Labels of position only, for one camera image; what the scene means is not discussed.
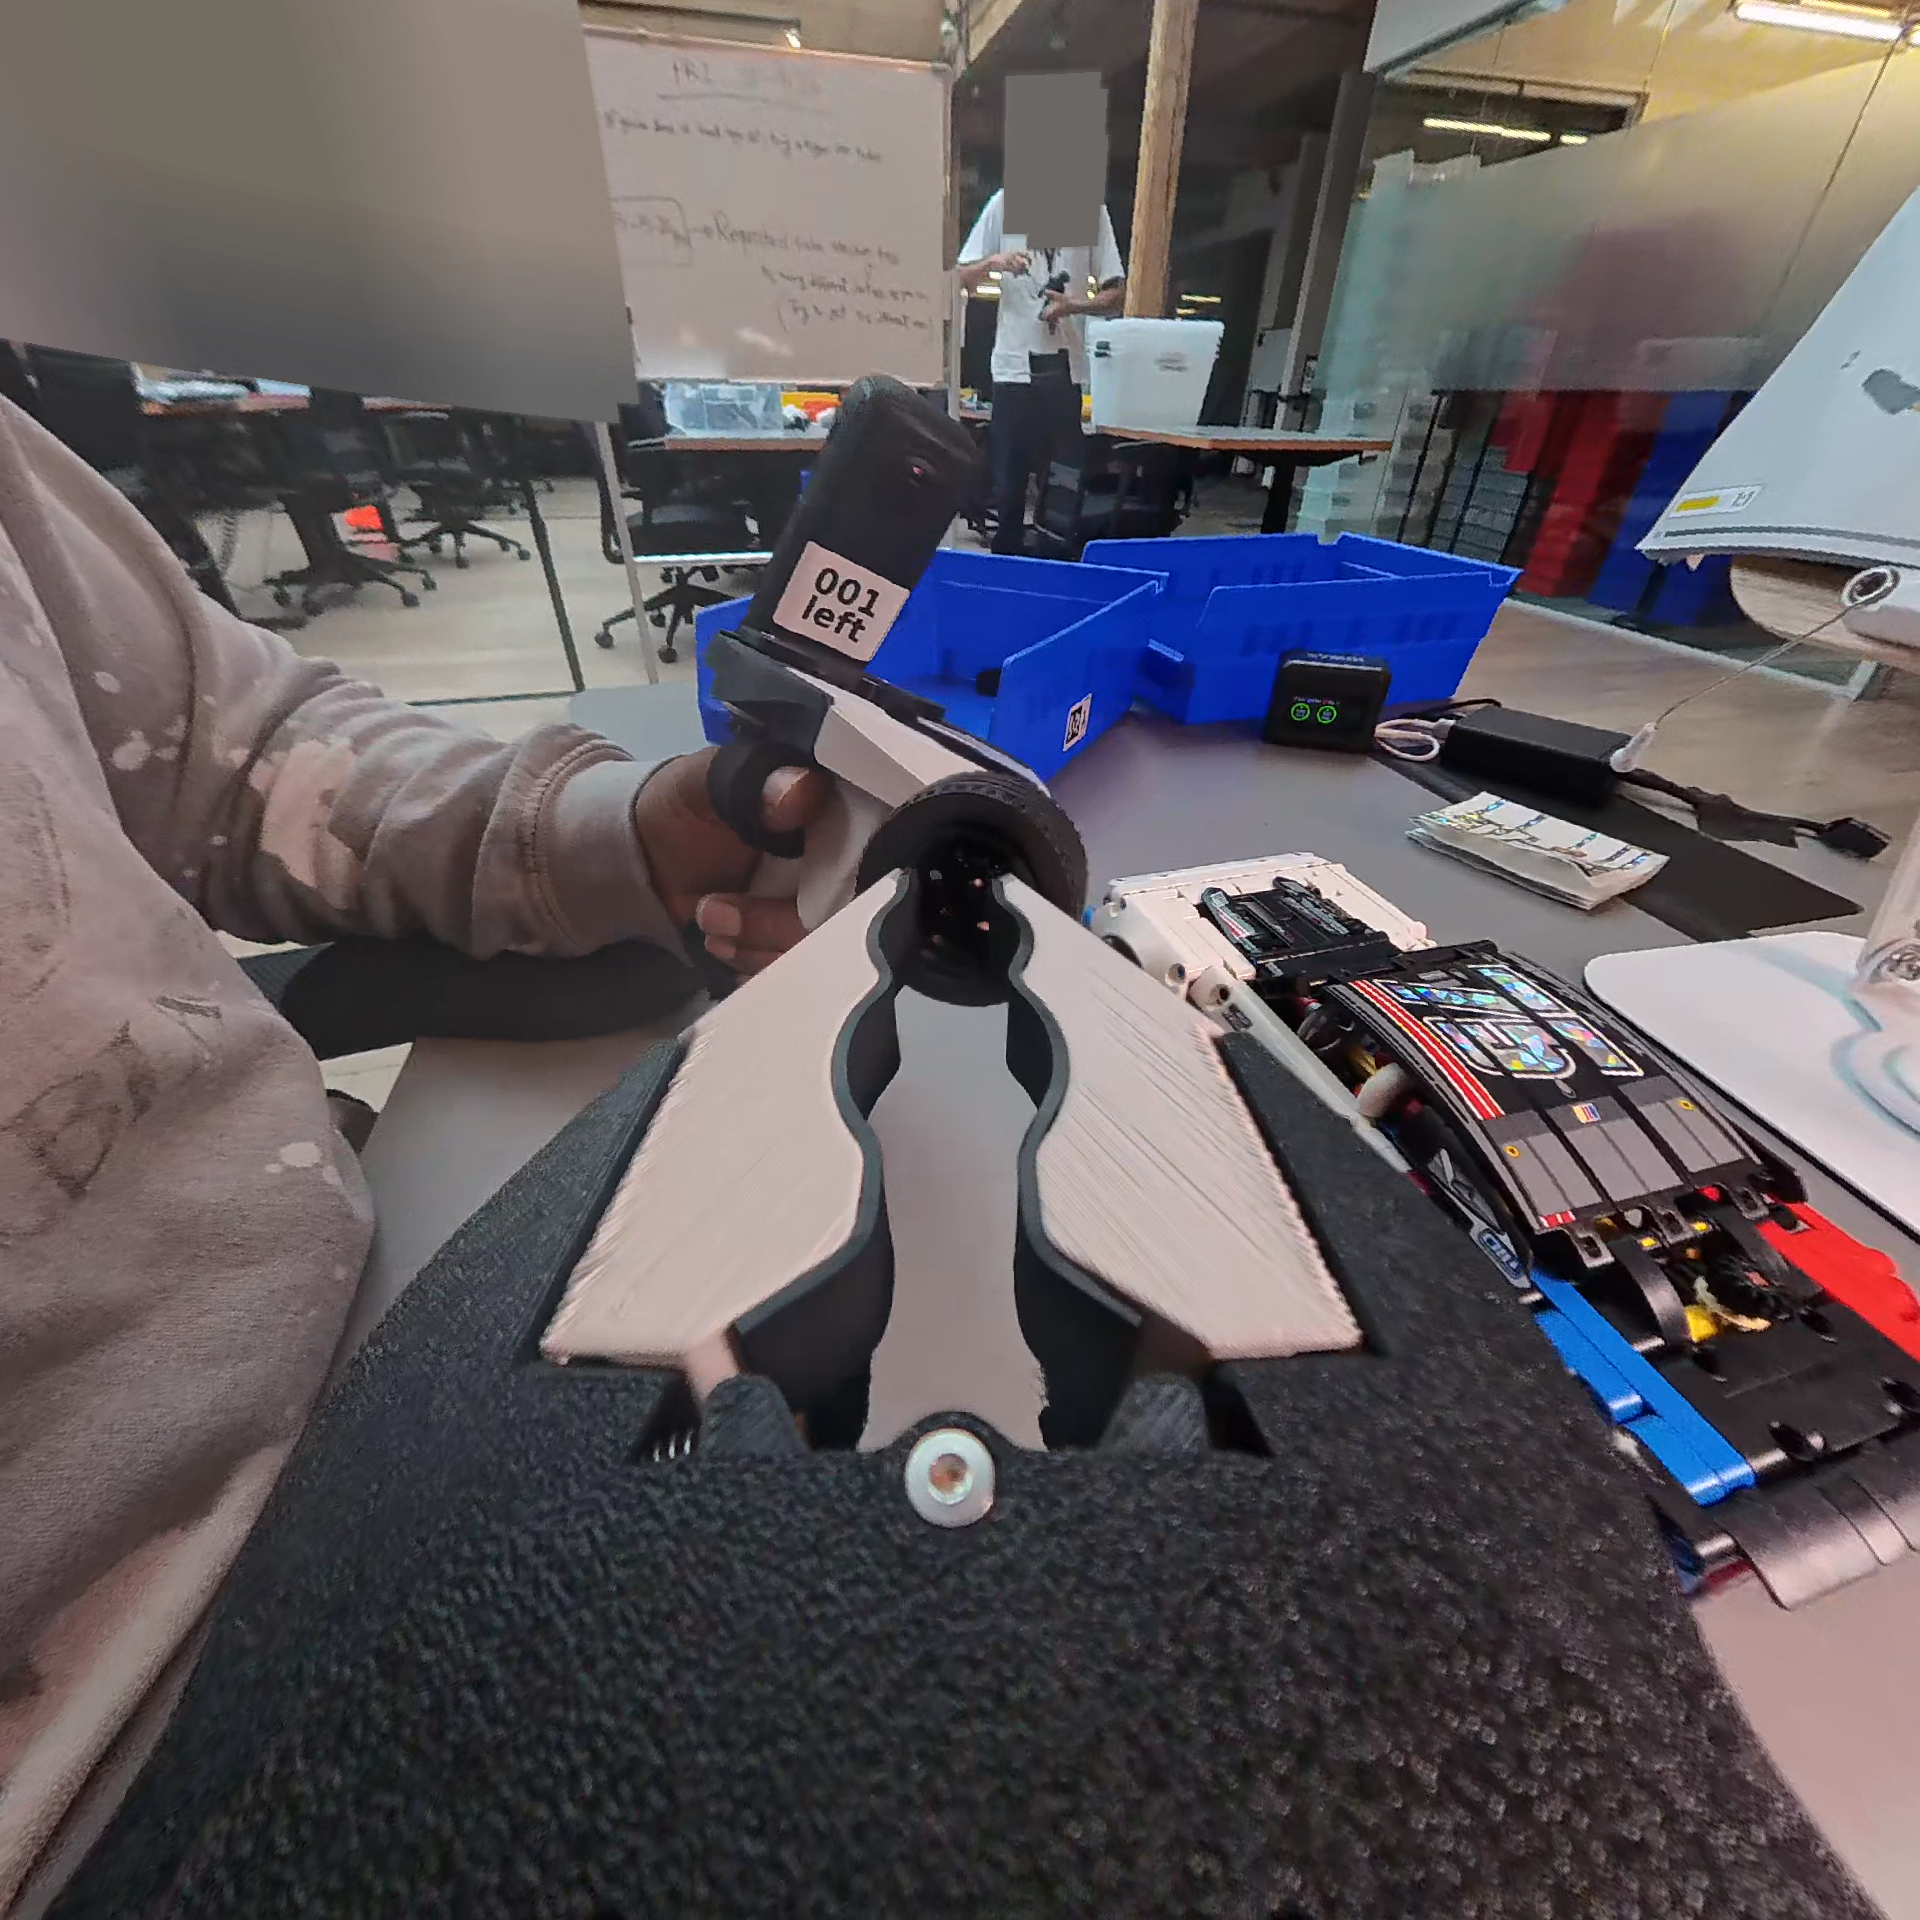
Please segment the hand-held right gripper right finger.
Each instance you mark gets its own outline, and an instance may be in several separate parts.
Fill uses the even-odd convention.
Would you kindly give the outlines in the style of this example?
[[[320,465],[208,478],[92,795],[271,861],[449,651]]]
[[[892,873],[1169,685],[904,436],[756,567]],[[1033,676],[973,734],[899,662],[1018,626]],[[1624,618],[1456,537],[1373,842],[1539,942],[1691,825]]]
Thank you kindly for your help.
[[[1362,1345],[1219,1028],[1019,877],[1010,1068],[1036,1084],[1019,1148],[1015,1307],[1040,1365],[1133,1365],[1144,1333],[1201,1359]]]

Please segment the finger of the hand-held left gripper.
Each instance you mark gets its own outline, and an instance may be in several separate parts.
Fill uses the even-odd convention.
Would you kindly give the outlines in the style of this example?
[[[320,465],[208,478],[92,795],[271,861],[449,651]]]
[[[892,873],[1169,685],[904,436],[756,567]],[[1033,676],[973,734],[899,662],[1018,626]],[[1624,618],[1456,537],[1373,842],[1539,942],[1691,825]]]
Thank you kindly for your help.
[[[946,777],[996,773],[1047,783],[1019,758],[938,717],[899,717],[844,687],[828,687],[818,727],[818,766],[833,775],[836,802],[852,825],[881,825]]]

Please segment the black toy wheel rim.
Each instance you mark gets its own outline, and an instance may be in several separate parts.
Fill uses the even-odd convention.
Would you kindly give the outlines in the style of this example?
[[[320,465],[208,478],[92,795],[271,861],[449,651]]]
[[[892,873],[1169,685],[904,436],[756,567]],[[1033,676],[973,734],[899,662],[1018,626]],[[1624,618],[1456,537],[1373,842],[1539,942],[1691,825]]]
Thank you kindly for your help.
[[[985,977],[996,954],[994,885],[1015,873],[1010,846],[992,831],[953,830],[919,860],[919,963],[939,977]]]

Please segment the black toy car tire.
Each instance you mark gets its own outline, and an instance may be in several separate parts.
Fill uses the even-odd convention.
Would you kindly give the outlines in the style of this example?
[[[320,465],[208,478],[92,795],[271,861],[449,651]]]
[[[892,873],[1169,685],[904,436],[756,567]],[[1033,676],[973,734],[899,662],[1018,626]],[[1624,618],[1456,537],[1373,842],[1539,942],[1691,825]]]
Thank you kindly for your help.
[[[939,977],[921,966],[919,861],[924,850],[953,830],[992,831],[1015,852],[1018,868],[994,885],[1000,901],[996,954],[985,977]],[[1051,801],[1025,780],[996,773],[946,777],[884,819],[858,866],[859,886],[905,873],[907,902],[888,917],[881,947],[896,981],[929,998],[959,1005],[994,1005],[1005,998],[1009,977],[1023,942],[1018,917],[1000,885],[1018,881],[1033,897],[1077,917],[1088,890],[1088,855],[1079,830]]]

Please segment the person's left forearm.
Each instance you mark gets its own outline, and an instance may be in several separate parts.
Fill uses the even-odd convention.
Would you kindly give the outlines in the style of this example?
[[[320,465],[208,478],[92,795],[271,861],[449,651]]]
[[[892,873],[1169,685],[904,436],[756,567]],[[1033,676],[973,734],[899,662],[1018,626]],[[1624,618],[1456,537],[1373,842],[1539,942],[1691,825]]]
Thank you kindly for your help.
[[[200,604],[141,633],[165,729],[129,806],[152,865],[217,931],[257,942],[424,935],[469,957],[683,955],[640,802],[664,798],[601,737],[498,741],[299,658]]]

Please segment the person's left hand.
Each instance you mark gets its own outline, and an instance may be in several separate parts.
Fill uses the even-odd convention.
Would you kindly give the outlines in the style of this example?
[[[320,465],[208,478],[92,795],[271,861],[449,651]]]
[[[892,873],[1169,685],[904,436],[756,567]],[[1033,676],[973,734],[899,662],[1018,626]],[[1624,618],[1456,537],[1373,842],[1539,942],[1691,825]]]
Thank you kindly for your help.
[[[772,767],[756,798],[756,825],[713,801],[713,766],[729,751],[706,748],[658,767],[633,805],[633,827],[657,897],[680,932],[735,977],[768,969],[805,937],[793,897],[760,892],[756,873],[772,844],[805,837],[833,802],[828,775],[807,766]]]

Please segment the black office chair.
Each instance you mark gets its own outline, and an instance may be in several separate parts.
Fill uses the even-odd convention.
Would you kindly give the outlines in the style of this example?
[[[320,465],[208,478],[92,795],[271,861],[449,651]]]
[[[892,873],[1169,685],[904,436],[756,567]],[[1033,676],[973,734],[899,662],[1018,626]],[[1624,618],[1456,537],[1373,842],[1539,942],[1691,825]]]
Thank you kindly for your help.
[[[609,430],[593,431],[593,481],[604,559],[658,559],[664,588],[615,610],[593,633],[609,651],[621,622],[658,630],[658,661],[680,658],[681,630],[698,613],[721,606],[721,577],[736,556],[756,553],[753,518],[741,499],[706,476],[681,467],[666,450],[667,419],[660,393],[642,386],[617,407]]]
[[[532,559],[527,543],[485,523],[491,508],[511,505],[511,484],[477,413],[404,403],[376,421],[389,442],[395,484],[412,490],[418,505],[413,527],[399,527],[400,556],[420,547],[440,557],[450,543],[453,564],[467,570],[467,547],[477,539],[519,563]]]
[[[305,407],[279,415],[276,436],[276,497],[305,564],[267,579],[272,601],[314,618],[329,595],[386,586],[404,607],[418,607],[420,595],[408,582],[435,593],[433,571],[408,557],[378,559],[343,531],[349,511],[372,508],[381,532],[393,532],[393,455],[365,403],[348,390],[311,389]]]

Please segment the whiteboard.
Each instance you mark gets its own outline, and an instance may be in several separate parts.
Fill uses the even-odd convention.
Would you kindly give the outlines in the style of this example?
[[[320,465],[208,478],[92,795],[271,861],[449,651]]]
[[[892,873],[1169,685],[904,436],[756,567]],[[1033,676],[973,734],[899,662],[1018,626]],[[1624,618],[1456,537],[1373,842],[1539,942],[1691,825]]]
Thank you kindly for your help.
[[[636,375],[949,378],[943,63],[586,27]]]

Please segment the wood-edged background table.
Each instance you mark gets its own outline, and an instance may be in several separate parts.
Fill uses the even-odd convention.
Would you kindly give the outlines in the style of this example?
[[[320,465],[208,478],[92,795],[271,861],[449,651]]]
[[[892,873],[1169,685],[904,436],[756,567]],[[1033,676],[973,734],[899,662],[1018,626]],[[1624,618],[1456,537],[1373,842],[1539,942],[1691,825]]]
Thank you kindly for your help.
[[[1223,452],[1268,471],[1261,535],[1290,531],[1291,491],[1297,481],[1317,469],[1376,460],[1393,450],[1393,439],[1341,436],[1330,431],[1290,431],[1284,427],[1139,427],[1097,425],[1095,431],[1128,445],[1165,445],[1189,452]]]

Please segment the toy brick race car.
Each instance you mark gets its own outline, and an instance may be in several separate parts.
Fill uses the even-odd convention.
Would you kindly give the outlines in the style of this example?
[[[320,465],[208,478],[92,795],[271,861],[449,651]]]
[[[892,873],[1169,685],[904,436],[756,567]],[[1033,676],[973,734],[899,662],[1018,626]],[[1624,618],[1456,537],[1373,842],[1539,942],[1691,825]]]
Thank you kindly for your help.
[[[1090,931],[1245,1033],[1480,1246],[1691,1589],[1786,1609],[1917,1551],[1915,1294],[1657,1043],[1320,855],[1111,881]]]

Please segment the black device with green lights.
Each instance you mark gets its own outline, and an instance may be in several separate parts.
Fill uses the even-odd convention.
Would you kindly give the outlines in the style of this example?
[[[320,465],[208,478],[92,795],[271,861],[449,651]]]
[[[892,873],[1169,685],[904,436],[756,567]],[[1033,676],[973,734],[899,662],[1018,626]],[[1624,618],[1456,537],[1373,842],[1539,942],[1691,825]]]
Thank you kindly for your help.
[[[1393,684],[1379,657],[1284,651],[1259,725],[1264,745],[1303,751],[1367,755]]]

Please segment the folded sticker sheet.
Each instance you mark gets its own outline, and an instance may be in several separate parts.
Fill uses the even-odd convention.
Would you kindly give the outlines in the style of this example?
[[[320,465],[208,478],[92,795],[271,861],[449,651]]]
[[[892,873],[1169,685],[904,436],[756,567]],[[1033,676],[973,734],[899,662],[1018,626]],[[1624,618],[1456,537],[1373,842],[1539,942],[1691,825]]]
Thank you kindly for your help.
[[[1418,814],[1411,844],[1592,915],[1657,881],[1669,857],[1492,791]]]

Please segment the person's grey patterned sweatshirt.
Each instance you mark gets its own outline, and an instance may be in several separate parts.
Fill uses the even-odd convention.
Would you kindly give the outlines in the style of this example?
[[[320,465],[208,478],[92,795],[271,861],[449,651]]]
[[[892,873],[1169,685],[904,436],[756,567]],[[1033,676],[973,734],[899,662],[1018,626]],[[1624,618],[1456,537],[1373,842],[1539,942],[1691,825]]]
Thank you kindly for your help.
[[[212,924],[315,687],[4,403],[4,1916],[200,1627],[371,1238]]]

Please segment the white book stand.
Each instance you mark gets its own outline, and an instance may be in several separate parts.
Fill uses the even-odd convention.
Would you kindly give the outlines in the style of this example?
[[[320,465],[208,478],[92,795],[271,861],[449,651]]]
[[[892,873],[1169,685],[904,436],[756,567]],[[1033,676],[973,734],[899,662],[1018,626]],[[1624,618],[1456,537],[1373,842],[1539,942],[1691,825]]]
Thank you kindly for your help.
[[[1915,557],[1749,557],[1735,598],[1765,630],[1917,668]],[[1917,827],[1863,935],[1752,935],[1616,950],[1586,985],[1647,1038],[1873,1209],[1917,1235]]]

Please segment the open instruction booklet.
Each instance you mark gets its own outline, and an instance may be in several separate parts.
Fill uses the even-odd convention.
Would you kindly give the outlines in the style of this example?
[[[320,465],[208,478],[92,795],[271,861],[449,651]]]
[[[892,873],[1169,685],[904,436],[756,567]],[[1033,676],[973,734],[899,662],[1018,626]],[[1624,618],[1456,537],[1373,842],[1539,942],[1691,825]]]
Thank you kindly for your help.
[[[1917,196],[1701,455],[1639,553],[1915,564]]]

